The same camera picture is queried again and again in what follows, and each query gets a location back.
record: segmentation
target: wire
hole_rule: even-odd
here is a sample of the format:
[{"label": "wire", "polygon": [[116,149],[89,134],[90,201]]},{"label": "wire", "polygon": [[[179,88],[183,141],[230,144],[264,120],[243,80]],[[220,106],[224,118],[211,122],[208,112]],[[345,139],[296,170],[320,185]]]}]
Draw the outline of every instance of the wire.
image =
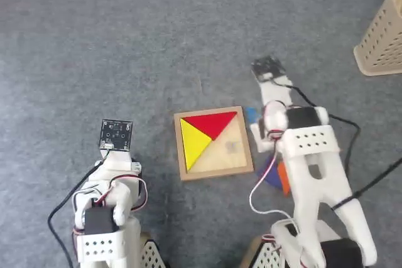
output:
[{"label": "wire", "polygon": [[260,179],[258,180],[256,185],[254,186],[254,188],[251,190],[250,195],[249,195],[249,204],[250,204],[251,210],[254,213],[258,213],[260,215],[267,215],[267,214],[270,214],[270,213],[281,213],[282,215],[286,216],[288,219],[291,220],[292,224],[294,224],[294,226],[296,228],[296,231],[299,233],[297,224],[295,223],[294,219],[288,213],[286,213],[285,211],[283,211],[283,210],[267,210],[265,212],[262,212],[260,210],[257,210],[253,205],[253,194],[257,190],[257,188],[260,186],[260,184],[264,181],[264,179],[268,175],[268,173],[271,171],[271,169],[272,169],[272,167],[273,167],[273,165],[275,163],[277,155],[278,155],[278,152],[276,150],[276,142],[275,142],[274,143],[274,155],[272,157],[272,160],[269,163],[269,165],[268,165],[267,169],[265,170],[265,172],[263,173],[263,175],[260,177]]},{"label": "wire", "polygon": [[140,182],[142,182],[142,184],[144,184],[144,190],[145,190],[145,198],[144,198],[144,201],[142,202],[142,204],[140,204],[140,205],[138,205],[138,206],[132,207],[132,208],[131,208],[131,211],[132,211],[132,212],[135,212],[136,210],[142,209],[142,207],[144,207],[145,204],[146,204],[147,201],[148,201],[148,189],[147,189],[147,187],[146,187],[146,182],[144,181],[144,179],[142,179],[142,178],[139,177],[139,176],[133,175],[133,174],[122,174],[122,175],[118,175],[118,176],[116,176],[116,177],[113,177],[113,178],[110,180],[110,182],[109,182],[109,188],[108,188],[108,190],[107,190],[101,197],[99,197],[98,200],[95,201],[95,204],[98,205],[98,204],[100,204],[101,202],[103,202],[103,201],[106,199],[106,197],[108,196],[108,194],[111,192],[111,190],[113,189],[113,186],[112,186],[113,181],[115,181],[115,180],[117,180],[117,179],[121,179],[121,178],[136,178],[138,181],[140,181]]},{"label": "wire", "polygon": [[83,189],[81,189],[81,190],[79,190],[79,191],[76,191],[76,192],[73,194],[73,196],[72,196],[71,199],[72,199],[73,209],[74,209],[75,212],[77,211],[77,201],[76,201],[77,195],[79,195],[79,194],[85,194],[85,195],[87,195],[87,194],[90,194],[90,193],[93,193],[93,192],[97,192],[100,196],[102,196],[101,191],[99,191],[99,190],[96,188],[96,186],[98,186],[98,185],[92,185],[92,186],[89,186],[89,187],[87,187],[87,188],[83,188]]},{"label": "wire", "polygon": [[268,243],[276,242],[275,237],[270,233],[266,233],[266,234],[262,235],[261,240],[263,240],[264,242],[268,242]]},{"label": "wire", "polygon": [[[286,87],[289,89],[293,89],[296,90],[296,92],[302,97],[302,99],[310,106],[312,107],[317,107],[316,104],[314,104],[303,92],[300,88],[296,87],[296,86],[292,86],[292,85],[285,85],[285,84],[279,84],[278,82],[276,82],[274,79],[271,80],[275,85],[277,86],[282,86],[282,87]],[[346,155],[345,155],[345,161],[344,161],[344,168],[345,168],[345,174],[346,177],[349,177],[349,171],[350,171],[350,167],[349,167],[349,163],[350,163],[350,157],[352,156],[352,149],[354,147],[354,144],[356,142],[357,137],[359,136],[360,132],[361,132],[361,128],[358,124],[356,124],[353,121],[350,121],[349,119],[344,119],[343,117],[339,117],[336,116],[334,114],[328,113],[328,116],[332,119],[335,119],[337,121],[343,122],[345,124],[351,125],[353,127],[355,127],[356,131],[352,137],[352,139],[350,140],[349,143],[349,147],[347,148],[346,151]]]},{"label": "wire", "polygon": [[63,241],[61,240],[61,238],[59,237],[59,235],[57,234],[56,230],[53,227],[52,224],[52,218],[53,216],[68,202],[68,200],[71,198],[71,196],[74,194],[74,192],[82,185],[82,183],[84,183],[84,181],[93,173],[95,172],[100,166],[103,165],[104,161],[106,160],[107,156],[109,155],[110,150],[107,151],[105,157],[98,163],[96,164],[92,169],[90,169],[85,175],[84,177],[68,192],[67,196],[52,210],[52,212],[49,214],[48,217],[48,227],[51,231],[51,233],[53,234],[54,238],[56,239],[56,241],[58,242],[58,244],[60,245],[60,247],[62,248],[65,257],[67,259],[68,262],[68,266],[70,268],[74,268],[73,266],[73,262],[71,260],[71,256],[68,253],[68,250],[66,248],[66,246],[64,245]]},{"label": "wire", "polygon": [[332,210],[337,210],[341,206],[345,205],[349,201],[353,199],[360,198],[366,191],[370,190],[374,185],[379,183],[381,180],[383,180],[385,177],[387,177],[390,173],[392,173],[398,166],[402,164],[402,158],[399,158],[397,161],[395,161],[393,164],[390,164],[388,169],[380,173],[377,177],[375,177],[371,182],[369,182],[366,186],[363,186],[361,189],[355,191],[351,196],[343,199],[341,202],[338,204],[334,205],[331,209]]}]

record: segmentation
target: white cable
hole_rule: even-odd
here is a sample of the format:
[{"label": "white cable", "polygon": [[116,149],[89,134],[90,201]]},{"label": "white cable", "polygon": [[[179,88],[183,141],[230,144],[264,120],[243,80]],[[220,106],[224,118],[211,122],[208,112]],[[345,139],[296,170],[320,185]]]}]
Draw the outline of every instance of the white cable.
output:
[{"label": "white cable", "polygon": [[266,169],[264,174],[260,177],[259,181],[256,183],[256,185],[254,186],[254,188],[250,192],[249,204],[250,204],[250,207],[253,210],[253,212],[254,213],[259,213],[260,215],[267,215],[267,214],[270,214],[270,213],[281,213],[282,215],[286,216],[288,219],[291,220],[291,222],[294,224],[294,226],[296,228],[296,231],[299,233],[299,231],[298,231],[299,228],[297,227],[297,225],[295,223],[295,220],[288,213],[286,213],[285,211],[283,211],[283,210],[267,210],[265,212],[262,212],[261,210],[257,210],[253,205],[253,194],[257,190],[257,188],[260,186],[260,184],[264,181],[266,175],[268,175],[268,173],[271,171],[271,169],[272,169],[272,167],[273,167],[273,165],[275,163],[277,155],[278,155],[278,152],[275,149],[274,156],[272,157],[272,160],[271,160],[268,168]]},{"label": "white cable", "polygon": [[81,190],[76,191],[71,197],[71,202],[72,202],[73,208],[75,208],[74,199],[78,194],[93,193],[93,192],[96,192],[96,191],[99,192],[99,190],[94,189],[96,186],[98,186],[98,185],[92,185],[92,186],[89,186],[87,188],[82,188]]}]

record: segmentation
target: circuit board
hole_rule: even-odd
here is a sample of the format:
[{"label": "circuit board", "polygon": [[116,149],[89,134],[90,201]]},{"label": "circuit board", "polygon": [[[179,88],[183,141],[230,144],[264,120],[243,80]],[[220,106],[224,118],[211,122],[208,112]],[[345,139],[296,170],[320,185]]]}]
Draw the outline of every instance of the circuit board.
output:
[{"label": "circuit board", "polygon": [[130,151],[133,122],[102,120],[99,149],[111,151]]},{"label": "circuit board", "polygon": [[255,60],[251,64],[251,69],[260,83],[268,82],[286,74],[281,62],[272,56]]}]

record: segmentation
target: wooden frame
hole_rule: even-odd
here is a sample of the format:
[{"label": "wooden frame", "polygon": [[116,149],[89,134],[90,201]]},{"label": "wooden frame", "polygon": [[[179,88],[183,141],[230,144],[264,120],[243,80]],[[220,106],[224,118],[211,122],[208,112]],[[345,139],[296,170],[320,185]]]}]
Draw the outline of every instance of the wooden frame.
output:
[{"label": "wooden frame", "polygon": [[[185,164],[185,154],[184,154],[184,145],[183,145],[182,128],[180,125],[180,119],[182,119],[184,117],[189,117],[189,116],[216,114],[216,113],[224,113],[224,112],[235,112],[235,111],[237,112],[237,116],[238,116],[239,130],[241,133],[242,145],[244,148],[243,151],[244,151],[244,155],[246,157],[246,165],[236,167],[236,168],[217,169],[217,170],[213,170],[213,171],[205,171],[205,172],[198,172],[198,173],[188,173],[187,169],[186,169],[186,164]],[[218,176],[225,176],[225,175],[233,175],[233,174],[241,174],[241,173],[249,173],[249,172],[254,171],[253,161],[251,159],[250,147],[249,147],[249,143],[248,143],[248,139],[247,139],[246,125],[244,122],[244,116],[243,116],[243,111],[242,111],[241,106],[176,113],[174,115],[174,120],[175,120],[175,132],[176,132],[180,179],[182,181],[195,180],[195,179],[200,179],[200,178],[218,177]]]}]

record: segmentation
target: yellow triangle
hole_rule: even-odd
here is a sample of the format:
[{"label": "yellow triangle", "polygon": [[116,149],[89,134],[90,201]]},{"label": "yellow triangle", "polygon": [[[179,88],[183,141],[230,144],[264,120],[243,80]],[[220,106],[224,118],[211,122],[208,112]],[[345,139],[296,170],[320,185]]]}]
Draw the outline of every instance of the yellow triangle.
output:
[{"label": "yellow triangle", "polygon": [[180,119],[180,124],[182,126],[184,155],[188,171],[212,140],[185,120]]}]

